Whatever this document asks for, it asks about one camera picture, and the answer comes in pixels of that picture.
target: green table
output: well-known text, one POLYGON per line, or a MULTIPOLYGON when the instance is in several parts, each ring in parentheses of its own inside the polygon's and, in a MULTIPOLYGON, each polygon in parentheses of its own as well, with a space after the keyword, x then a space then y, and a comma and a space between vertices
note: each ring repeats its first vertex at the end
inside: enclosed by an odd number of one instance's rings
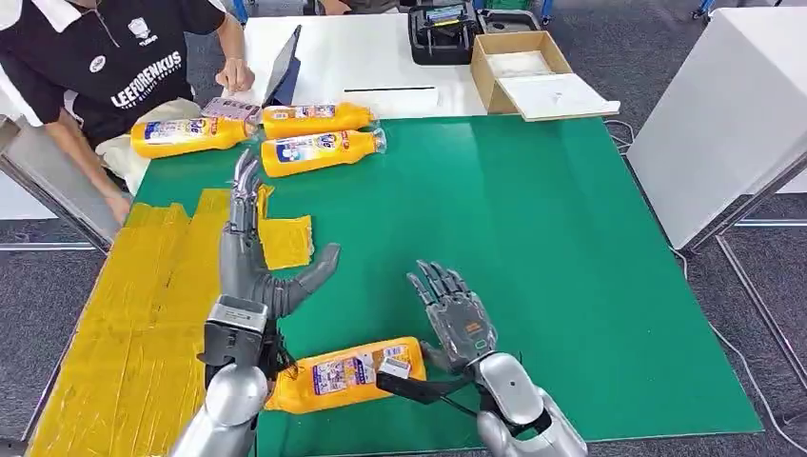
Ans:
MULTIPOLYGON (((282 322, 297 357, 414 335, 435 341, 404 274, 459 270, 500 350, 521 354, 587 441, 760 430, 600 119, 384 122, 388 154, 271 180, 272 217, 312 214, 336 275, 282 322)), ((138 201, 194 211, 241 149, 158 160, 138 201)), ((461 403, 476 407, 472 389, 461 403)), ((261 455, 478 447, 473 420, 389 398, 303 416, 266 412, 261 455)))

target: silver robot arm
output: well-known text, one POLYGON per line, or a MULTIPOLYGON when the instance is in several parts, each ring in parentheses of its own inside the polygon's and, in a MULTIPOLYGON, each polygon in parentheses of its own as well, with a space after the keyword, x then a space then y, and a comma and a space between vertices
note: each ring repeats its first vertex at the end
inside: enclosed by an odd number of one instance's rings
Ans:
POLYGON ((258 159, 246 151, 235 166, 230 215, 219 244, 222 295, 205 321, 207 395, 170 451, 171 457, 245 457, 258 414, 277 375, 293 362, 277 320, 294 311, 336 269, 340 247, 328 244, 290 280, 266 267, 258 237, 258 159))
MULTIPOLYGON (((497 333, 482 300, 460 274, 436 263, 418 261, 418 267, 428 288, 416 274, 409 273, 407 278, 423 301, 442 345, 433 348, 422 342, 424 355, 477 386, 481 394, 477 431, 493 456, 586 456, 585 442, 552 397, 532 382, 515 357, 496 351, 497 333), (537 434, 520 439, 528 429, 537 434)), ((454 385, 451 390, 461 386, 454 385)), ((436 391, 431 398, 447 393, 436 391)))
POLYGON ((243 457, 255 438, 255 418, 270 395, 257 367, 227 365, 207 387, 205 403, 171 449, 171 457, 243 457))

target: floor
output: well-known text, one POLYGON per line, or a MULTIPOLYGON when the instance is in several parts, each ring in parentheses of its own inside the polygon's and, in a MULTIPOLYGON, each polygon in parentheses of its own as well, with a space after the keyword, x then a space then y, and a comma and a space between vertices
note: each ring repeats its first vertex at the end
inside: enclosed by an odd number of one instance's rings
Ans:
MULTIPOLYGON (((807 0, 798 1, 807 4, 807 0)), ((622 101, 617 118, 639 129, 703 30, 700 21, 690 19, 696 6, 697 0, 559 0, 548 29, 578 74, 606 98, 622 101)), ((302 12, 302 2, 257 0, 249 8, 253 16, 292 15, 302 12)), ((213 37, 189 36, 188 48, 188 78, 204 103, 218 92, 212 75, 223 57, 213 37)), ((758 213, 807 218, 807 196, 776 197, 758 213)), ((74 238, 58 221, 0 221, 0 243, 74 238)), ((807 361, 807 308, 803 305, 807 303, 807 233, 799 228, 736 228, 727 239, 795 351, 807 361)), ((102 264, 103 257, 94 252, 0 252, 0 303, 4 304, 0 347, 7 349, 0 351, 0 440, 21 436, 27 421, 20 411, 38 402, 102 264)), ((745 354, 773 411, 807 408, 807 392, 797 383, 718 246, 705 246, 690 260, 688 272, 703 312, 745 354)), ((590 445, 591 455, 801 455, 771 431, 740 360, 727 353, 767 432, 595 443, 590 445)), ((784 429, 807 444, 807 425, 784 429)))

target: white collar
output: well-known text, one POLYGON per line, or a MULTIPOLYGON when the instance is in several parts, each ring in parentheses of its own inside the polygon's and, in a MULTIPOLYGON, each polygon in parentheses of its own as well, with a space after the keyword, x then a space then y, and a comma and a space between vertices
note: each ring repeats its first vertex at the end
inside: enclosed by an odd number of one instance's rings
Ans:
MULTIPOLYGON (((53 29, 61 33, 81 17, 81 13, 66 0, 30 0, 48 18, 53 29)), ((20 20, 23 0, 3 0, 0 7, 0 30, 7 29, 20 20)))

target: detergent bottle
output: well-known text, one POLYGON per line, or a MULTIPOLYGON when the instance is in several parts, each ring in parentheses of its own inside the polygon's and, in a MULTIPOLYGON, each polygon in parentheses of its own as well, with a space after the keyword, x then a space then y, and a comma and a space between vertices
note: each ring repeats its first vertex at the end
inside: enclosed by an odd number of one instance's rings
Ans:
POLYGON ((266 409, 305 414, 388 397, 392 394, 375 385, 387 357, 397 361, 406 377, 425 381, 418 340, 405 336, 298 360, 296 367, 278 375, 266 409))
POLYGON ((294 136, 264 141, 261 159, 269 177, 288 176, 340 164, 354 164, 373 152, 386 150, 382 129, 356 130, 294 136))
POLYGON ((223 117, 153 121, 131 128, 131 146, 147 159, 205 149, 228 149, 246 140, 255 127, 223 117))
POLYGON ((263 113, 266 139, 358 130, 373 122, 369 109, 342 102, 339 105, 266 107, 263 113))

